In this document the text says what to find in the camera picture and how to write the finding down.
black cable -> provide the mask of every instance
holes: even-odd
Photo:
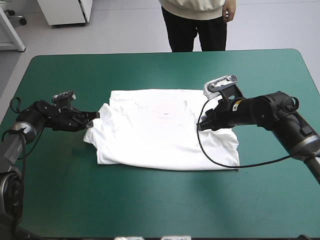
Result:
[[[249,164],[249,165],[240,165],[240,166],[229,166],[229,165],[224,165],[222,163],[219,163],[219,162],[216,162],[214,161],[212,158],[210,158],[208,156],[208,154],[206,153],[206,151],[204,150],[202,144],[201,144],[201,141],[200,141],[200,136],[199,136],[199,123],[200,123],[200,119],[201,119],[201,116],[202,116],[202,113],[204,112],[204,109],[205,109],[205,106],[207,105],[207,103],[209,102],[210,100],[207,100],[202,109],[201,109],[201,112],[200,112],[200,116],[198,118],[198,121],[197,121],[197,124],[196,124],[196,135],[197,135],[197,138],[198,138],[198,142],[199,142],[199,145],[200,145],[200,148],[203,152],[203,154],[214,164],[216,165],[219,165],[221,167],[224,167],[224,168],[228,168],[228,169],[244,169],[244,168],[253,168],[253,167],[258,167],[258,166],[263,166],[263,165],[268,165],[268,164],[274,164],[274,163],[278,163],[280,161],[283,161],[283,160],[286,160],[286,159],[289,159],[289,158],[293,158],[293,157],[298,157],[298,156],[305,156],[305,155],[311,155],[311,156],[314,156],[314,154],[312,153],[300,153],[300,154],[296,154],[296,155],[288,155],[288,156],[284,156],[284,157],[281,157],[281,158],[278,158],[278,159],[275,159],[275,160],[271,160],[271,161],[264,161],[264,162],[260,162],[260,163],[255,163],[255,164]]]
[[[15,110],[14,110],[14,108],[12,107],[12,104],[13,104],[13,101],[14,101],[15,99],[18,100],[18,106],[16,106],[16,108],[15,108]],[[14,111],[16,114],[21,114],[20,105],[21,105],[21,98],[20,98],[20,97],[17,97],[17,96],[14,97],[14,98],[12,98],[11,101],[10,101],[10,104],[9,104],[11,110]]]

white t-shirt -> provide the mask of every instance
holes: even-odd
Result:
[[[112,91],[110,105],[88,128],[84,141],[97,149],[98,164],[126,164],[165,170],[220,170],[202,153],[196,123],[206,97],[201,90]],[[205,110],[218,104],[212,99]],[[215,161],[238,166],[238,140],[231,129],[200,132]]]

floor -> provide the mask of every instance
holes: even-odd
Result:
[[[90,23],[66,28],[49,26],[36,0],[8,5],[28,23],[13,22],[26,51],[0,51],[0,122],[34,56],[170,52],[158,0],[94,0]],[[319,12],[320,0],[238,0],[227,50],[297,49],[320,90]]]

